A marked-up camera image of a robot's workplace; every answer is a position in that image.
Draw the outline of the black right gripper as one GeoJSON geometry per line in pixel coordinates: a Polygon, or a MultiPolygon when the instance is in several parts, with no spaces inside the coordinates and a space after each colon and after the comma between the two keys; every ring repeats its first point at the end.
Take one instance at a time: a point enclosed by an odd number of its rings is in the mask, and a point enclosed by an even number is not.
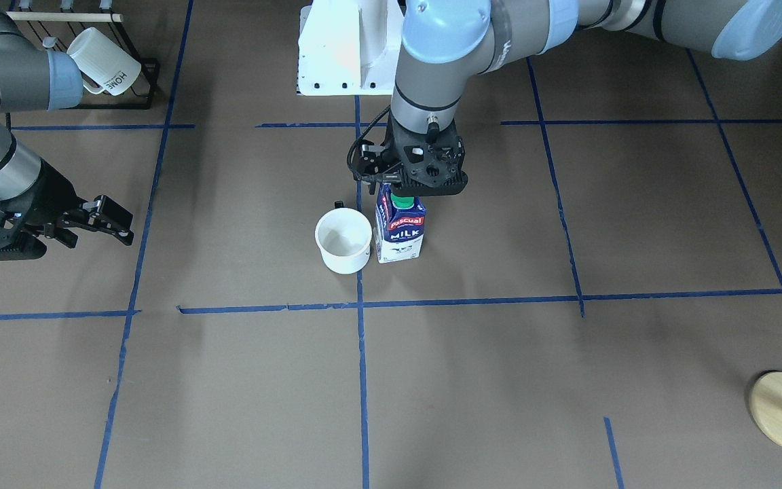
{"type": "Polygon", "coordinates": [[[40,236],[52,235],[66,247],[75,247],[75,233],[62,228],[103,233],[130,247],[132,220],[133,214],[108,196],[86,203],[71,181],[43,160],[38,178],[27,191],[0,201],[0,262],[41,259],[47,247],[40,236]],[[71,211],[84,211],[88,217],[66,216],[71,211]]]}

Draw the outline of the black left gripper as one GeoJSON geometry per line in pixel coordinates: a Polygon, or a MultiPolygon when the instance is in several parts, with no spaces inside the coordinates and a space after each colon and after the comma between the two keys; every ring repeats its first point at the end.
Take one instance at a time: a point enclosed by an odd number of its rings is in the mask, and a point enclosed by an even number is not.
{"type": "Polygon", "coordinates": [[[390,183],[400,197],[452,196],[463,191],[468,175],[462,170],[465,148],[456,124],[430,140],[389,121],[383,143],[362,142],[362,180],[390,183]]]}

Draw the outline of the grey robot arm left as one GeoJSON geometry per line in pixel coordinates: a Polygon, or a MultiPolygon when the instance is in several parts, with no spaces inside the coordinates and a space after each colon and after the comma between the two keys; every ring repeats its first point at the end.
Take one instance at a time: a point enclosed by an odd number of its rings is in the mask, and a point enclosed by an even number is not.
{"type": "Polygon", "coordinates": [[[369,193],[459,194],[466,150],[454,117],[471,77],[543,54],[576,32],[631,32],[745,61],[782,38],[782,1],[409,1],[394,89],[377,145],[360,137],[347,164],[369,193]]]}

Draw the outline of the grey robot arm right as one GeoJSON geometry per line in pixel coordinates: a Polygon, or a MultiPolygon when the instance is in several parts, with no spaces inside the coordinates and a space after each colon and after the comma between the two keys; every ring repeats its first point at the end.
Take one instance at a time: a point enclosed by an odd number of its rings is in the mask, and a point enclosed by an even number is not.
{"type": "MultiPolygon", "coordinates": [[[[0,8],[0,113],[69,109],[83,75],[67,54],[41,50],[0,8]]],[[[106,195],[83,199],[71,181],[0,124],[0,262],[41,259],[46,240],[77,245],[75,229],[132,245],[132,213],[106,195]]]]}

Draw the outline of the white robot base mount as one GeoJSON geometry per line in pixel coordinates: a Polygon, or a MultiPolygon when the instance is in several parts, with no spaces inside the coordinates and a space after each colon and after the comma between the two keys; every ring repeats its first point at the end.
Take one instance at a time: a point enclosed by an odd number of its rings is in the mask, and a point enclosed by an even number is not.
{"type": "Polygon", "coordinates": [[[302,96],[390,96],[401,50],[401,1],[314,1],[300,10],[302,96]]]}

